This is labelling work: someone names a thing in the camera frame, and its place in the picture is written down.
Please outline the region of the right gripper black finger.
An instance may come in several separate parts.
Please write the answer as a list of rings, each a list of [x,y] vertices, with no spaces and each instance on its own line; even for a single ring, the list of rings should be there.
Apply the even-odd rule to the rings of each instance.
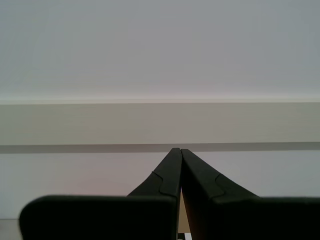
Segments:
[[[182,153],[173,148],[126,196],[47,195],[19,216],[24,240],[175,240]]]
[[[260,197],[182,149],[181,192],[194,240],[318,240],[318,197]]]

